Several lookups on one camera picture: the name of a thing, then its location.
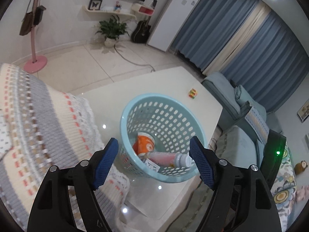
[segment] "pink pole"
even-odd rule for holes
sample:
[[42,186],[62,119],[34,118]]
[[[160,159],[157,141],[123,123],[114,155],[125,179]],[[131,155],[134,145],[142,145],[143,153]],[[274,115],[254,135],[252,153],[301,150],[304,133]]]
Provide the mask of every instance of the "pink pole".
[[32,54],[32,60],[29,60],[25,66],[24,71],[28,73],[35,73],[39,70],[43,69],[47,64],[47,58],[44,56],[38,56],[36,55],[36,46],[35,46],[35,26],[34,23],[34,15],[36,14],[37,6],[38,6],[39,0],[33,0],[33,19],[32,19],[32,27],[31,27],[31,54]]

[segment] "basket rim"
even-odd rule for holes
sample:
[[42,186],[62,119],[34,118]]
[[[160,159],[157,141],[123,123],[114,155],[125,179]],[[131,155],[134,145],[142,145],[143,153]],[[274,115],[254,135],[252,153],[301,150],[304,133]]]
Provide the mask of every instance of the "basket rim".
[[128,154],[129,158],[135,163],[135,167],[138,167],[141,171],[143,171],[144,173],[148,174],[150,177],[161,181],[161,182],[165,182],[165,183],[179,183],[179,182],[183,182],[186,180],[191,179],[192,177],[194,177],[195,175],[198,174],[198,169],[195,168],[194,171],[190,172],[190,173],[186,173],[183,176],[167,176],[167,175],[163,175],[161,173],[157,173],[151,169],[149,169],[142,161],[141,159],[137,156],[137,154],[134,152],[134,150],[127,150],[126,147],[130,147],[131,143],[129,141],[129,136],[128,136],[128,131],[127,131],[127,120],[128,120],[128,115],[130,113],[130,111],[132,110],[132,107],[141,99],[145,99],[145,98],[149,98],[149,97],[161,97],[161,98],[165,98],[171,101],[174,101],[175,103],[179,104],[180,106],[182,106],[185,110],[187,110],[195,119],[195,121],[197,122],[198,127],[200,128],[201,132],[202,132],[202,137],[203,137],[203,141],[201,141],[201,143],[204,145],[204,147],[207,146],[207,139],[204,133],[204,129],[202,128],[200,122],[198,121],[198,119],[195,117],[195,115],[181,102],[179,102],[178,100],[164,95],[164,94],[160,94],[160,93],[146,93],[146,94],[142,94],[139,95],[135,98],[133,98],[125,107],[125,109],[122,112],[121,115],[121,119],[120,119],[120,135],[122,138],[122,143],[124,146],[124,149],[126,151],[126,153]]

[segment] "brown owl plush toy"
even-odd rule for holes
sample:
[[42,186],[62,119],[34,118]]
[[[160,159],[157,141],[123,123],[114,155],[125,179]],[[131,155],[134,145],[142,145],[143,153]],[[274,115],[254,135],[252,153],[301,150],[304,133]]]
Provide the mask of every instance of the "brown owl plush toy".
[[308,167],[307,162],[305,162],[304,160],[302,160],[300,163],[297,163],[295,165],[294,171],[296,175],[299,175],[300,173],[302,173],[303,171],[305,171],[305,169]]

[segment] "white flower pot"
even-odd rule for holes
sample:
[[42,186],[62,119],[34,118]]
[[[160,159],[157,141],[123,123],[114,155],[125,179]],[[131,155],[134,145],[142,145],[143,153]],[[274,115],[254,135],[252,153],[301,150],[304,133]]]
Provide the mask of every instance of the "white flower pot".
[[116,44],[116,39],[110,39],[110,38],[106,38],[104,41],[104,44],[107,48],[112,48],[115,46]]

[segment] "blue curtain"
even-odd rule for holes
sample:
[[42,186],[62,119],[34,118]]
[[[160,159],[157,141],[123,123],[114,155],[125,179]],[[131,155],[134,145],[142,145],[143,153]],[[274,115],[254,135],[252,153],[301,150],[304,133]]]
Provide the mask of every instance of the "blue curtain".
[[222,71],[241,84],[268,112],[277,110],[309,72],[304,48],[274,12]]
[[200,0],[172,48],[204,70],[244,23],[259,0]]

